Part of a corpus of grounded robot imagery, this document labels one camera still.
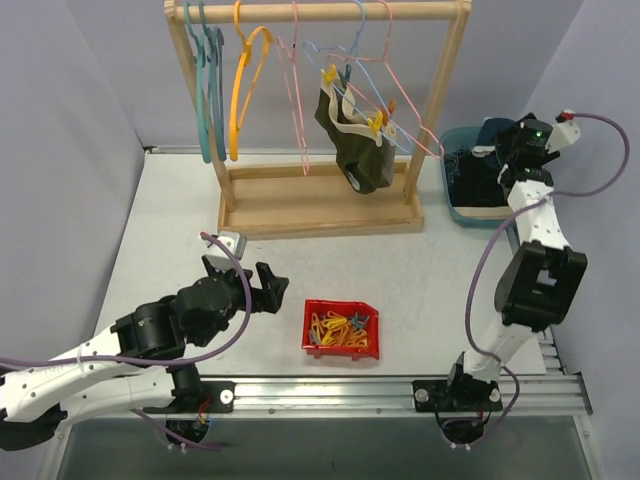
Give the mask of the navy blue underwear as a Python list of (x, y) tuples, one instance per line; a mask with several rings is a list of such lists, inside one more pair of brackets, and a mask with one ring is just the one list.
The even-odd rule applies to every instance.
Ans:
[(504, 117), (485, 117), (477, 134), (475, 145), (471, 149), (472, 155), (482, 160), (489, 168), (499, 170), (502, 163), (496, 153), (497, 136), (510, 128), (514, 120)]

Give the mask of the pink wire hanger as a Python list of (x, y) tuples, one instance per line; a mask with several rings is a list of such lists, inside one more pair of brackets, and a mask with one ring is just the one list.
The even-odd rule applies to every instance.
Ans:
[(298, 5), (295, 1), (291, 2), (294, 14), (294, 30), (293, 38), (290, 44), (286, 44), (281, 37), (276, 38), (276, 47), (278, 59), (281, 65), (284, 85), (291, 108), (291, 116), (293, 121), (294, 133), (299, 149), (299, 155), (302, 165), (302, 174), (304, 177), (309, 175), (310, 162), (308, 145), (305, 135), (304, 112), (300, 96), (299, 77), (297, 68), (297, 45), (299, 33), (299, 17)]
[[(387, 28), (386, 39), (384, 43), (384, 50), (381, 56), (379, 58), (373, 58), (373, 57), (369, 58), (369, 57), (363, 57), (358, 55), (359, 39), (361, 35), (361, 32), (358, 32), (355, 37), (354, 45), (349, 50), (344, 51), (344, 56), (335, 55), (335, 58), (338, 58), (343, 63), (353, 62), (362, 70), (375, 96), (381, 103), (381, 106), (376, 110), (376, 114), (378, 111), (380, 111), (384, 115), (383, 126), (388, 124), (390, 124), (391, 126), (394, 126), (396, 130), (399, 131), (410, 142), (413, 153), (421, 152), (433, 157), (436, 160), (441, 160), (445, 154), (444, 147), (440, 143), (440, 140), (438, 139), (438, 137), (432, 132), (432, 130), (429, 127), (426, 126), (426, 121), (423, 120), (420, 114), (418, 113), (418, 110), (414, 105), (413, 101), (411, 100), (411, 97), (408, 95), (402, 83), (397, 78), (389, 62), (389, 49), (390, 49), (391, 39), (393, 34), (394, 16), (393, 16), (392, 8), (388, 2), (380, 1), (380, 4), (382, 4), (386, 9), (387, 17), (388, 17), (388, 28)], [(365, 67), (367, 63), (381, 64), (386, 68), (387, 73), (390, 75), (395, 86), (399, 90), (401, 96), (404, 98), (407, 105), (410, 107), (410, 109), (413, 111), (416, 118), (419, 120), (419, 131), (417, 133), (418, 138), (408, 134), (403, 128), (401, 128), (396, 122), (394, 122), (392, 118), (387, 117), (386, 107), (388, 104), (384, 102), (384, 99), (380, 94), (380, 92), (378, 91), (376, 84), (374, 83), (373, 79), (369, 75), (369, 72)]]

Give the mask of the teal clip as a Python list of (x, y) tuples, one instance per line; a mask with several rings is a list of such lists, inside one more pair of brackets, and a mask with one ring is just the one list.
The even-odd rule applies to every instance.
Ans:
[(339, 78), (340, 81), (343, 85), (343, 87), (346, 87), (346, 85), (350, 82), (350, 78), (351, 78), (351, 65), (350, 64), (346, 64), (344, 71), (343, 72), (339, 72)]

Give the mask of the grey underwear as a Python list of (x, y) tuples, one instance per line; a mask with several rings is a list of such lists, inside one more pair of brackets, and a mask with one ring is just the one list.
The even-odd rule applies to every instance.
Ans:
[(337, 129), (344, 142), (341, 170), (359, 194), (390, 187), (395, 176), (396, 129), (380, 111), (356, 109), (356, 98), (344, 82)]

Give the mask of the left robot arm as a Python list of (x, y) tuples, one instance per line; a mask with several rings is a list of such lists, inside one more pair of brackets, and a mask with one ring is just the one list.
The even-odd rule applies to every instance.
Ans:
[(3, 370), (2, 450), (32, 448), (62, 427), (119, 411), (195, 410), (206, 393), (195, 363), (183, 359), (187, 345), (206, 347), (239, 312), (277, 313), (288, 285), (263, 262), (254, 272), (210, 267), (43, 367)]

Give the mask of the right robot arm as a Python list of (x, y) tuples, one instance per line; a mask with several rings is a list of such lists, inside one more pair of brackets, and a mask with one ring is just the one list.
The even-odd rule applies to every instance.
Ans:
[(495, 137), (502, 161), (497, 183), (515, 216), (519, 246), (496, 286), (495, 319), (469, 342), (443, 385), (446, 402), (456, 409), (498, 402), (503, 365), (568, 313), (588, 260), (561, 230), (554, 182), (544, 166), (579, 136), (573, 112), (563, 111), (555, 124), (528, 115)]

